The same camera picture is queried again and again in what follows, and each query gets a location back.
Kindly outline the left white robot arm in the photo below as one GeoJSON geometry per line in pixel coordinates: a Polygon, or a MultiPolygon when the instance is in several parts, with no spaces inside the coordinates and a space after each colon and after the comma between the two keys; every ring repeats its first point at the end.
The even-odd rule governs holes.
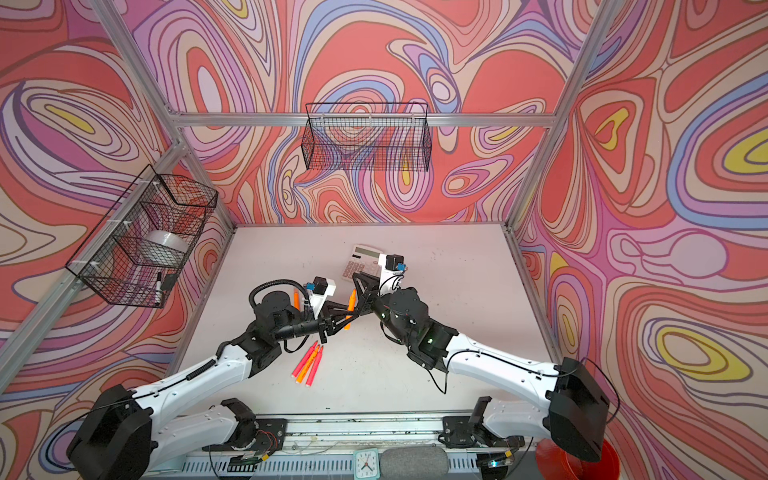
{"type": "Polygon", "coordinates": [[[117,385],[103,392],[66,449],[80,476],[139,479],[151,468],[202,447],[251,448],[260,426],[244,402],[225,399],[193,415],[188,409],[265,370],[282,354],[283,341],[312,334],[326,339],[357,313],[316,294],[298,310],[287,293],[275,291],[255,305],[254,315],[242,334],[222,342],[208,359],[148,385],[117,385]]]}

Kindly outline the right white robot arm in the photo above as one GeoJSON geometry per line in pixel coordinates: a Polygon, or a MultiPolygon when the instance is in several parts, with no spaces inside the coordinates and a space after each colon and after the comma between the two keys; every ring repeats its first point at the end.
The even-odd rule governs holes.
{"type": "Polygon", "coordinates": [[[394,289],[395,281],[354,274],[356,308],[374,314],[412,362],[427,372],[474,378],[528,403],[513,409],[500,400],[479,401],[481,431],[499,439],[549,438],[582,461],[601,460],[611,402],[583,361],[534,361],[484,345],[434,320],[417,290],[394,289]]]}

